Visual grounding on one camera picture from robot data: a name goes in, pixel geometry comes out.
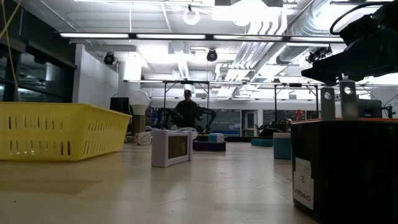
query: white label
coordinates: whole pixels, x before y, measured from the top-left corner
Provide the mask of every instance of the white label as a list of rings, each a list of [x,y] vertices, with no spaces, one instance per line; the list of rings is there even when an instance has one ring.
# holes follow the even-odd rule
[[[293,186],[293,198],[313,210],[313,179],[311,178],[310,161],[296,157]]]

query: basket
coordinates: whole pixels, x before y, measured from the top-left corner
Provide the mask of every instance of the basket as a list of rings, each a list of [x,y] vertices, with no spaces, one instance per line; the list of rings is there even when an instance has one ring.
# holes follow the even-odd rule
[[[78,103],[0,102],[0,160],[79,161],[119,151],[130,117]]]

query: man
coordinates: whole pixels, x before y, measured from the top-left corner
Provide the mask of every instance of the man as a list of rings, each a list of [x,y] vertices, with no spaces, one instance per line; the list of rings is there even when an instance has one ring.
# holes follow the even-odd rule
[[[182,116],[181,128],[195,128],[195,119],[197,114],[197,104],[191,100],[191,91],[185,90],[185,100],[178,103],[175,110]]]

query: computer monitor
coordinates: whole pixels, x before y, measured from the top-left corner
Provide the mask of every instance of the computer monitor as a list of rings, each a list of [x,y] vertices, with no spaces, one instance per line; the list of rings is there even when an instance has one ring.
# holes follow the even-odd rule
[[[358,99],[358,114],[360,118],[382,118],[380,100]]]

